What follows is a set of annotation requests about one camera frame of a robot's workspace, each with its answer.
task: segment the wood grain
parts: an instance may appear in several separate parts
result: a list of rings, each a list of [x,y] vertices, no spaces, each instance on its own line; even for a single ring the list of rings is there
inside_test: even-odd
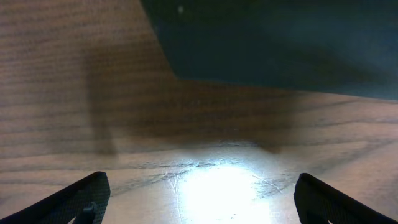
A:
[[[302,172],[398,219],[395,101],[178,80],[137,0],[3,0],[0,31],[0,218],[103,170],[104,223],[298,223]]]

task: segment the black object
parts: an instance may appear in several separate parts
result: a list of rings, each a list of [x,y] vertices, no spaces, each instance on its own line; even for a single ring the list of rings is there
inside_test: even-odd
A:
[[[0,224],[100,224],[110,197],[108,178],[95,172],[61,191],[0,220]]]
[[[180,78],[398,100],[398,1],[141,1]]]
[[[310,174],[301,174],[294,201],[303,224],[397,224]]]

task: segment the wooden table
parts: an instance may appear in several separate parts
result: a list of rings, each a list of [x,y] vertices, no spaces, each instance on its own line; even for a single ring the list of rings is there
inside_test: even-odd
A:
[[[177,80],[138,0],[0,3],[0,218],[104,170],[103,223],[298,223],[309,172],[398,219],[398,105]]]

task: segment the wood surface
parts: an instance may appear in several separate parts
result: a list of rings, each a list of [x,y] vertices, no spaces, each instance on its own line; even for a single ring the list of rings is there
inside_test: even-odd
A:
[[[308,172],[398,219],[398,104],[178,80],[138,0],[0,2],[0,218],[97,170],[107,223],[298,223]]]

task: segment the brown wooden tabletop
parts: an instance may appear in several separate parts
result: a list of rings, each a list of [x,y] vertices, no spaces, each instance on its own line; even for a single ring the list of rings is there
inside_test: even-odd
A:
[[[398,219],[398,104],[174,77],[138,0],[0,2],[0,218],[97,170],[107,223],[298,223],[308,172]]]

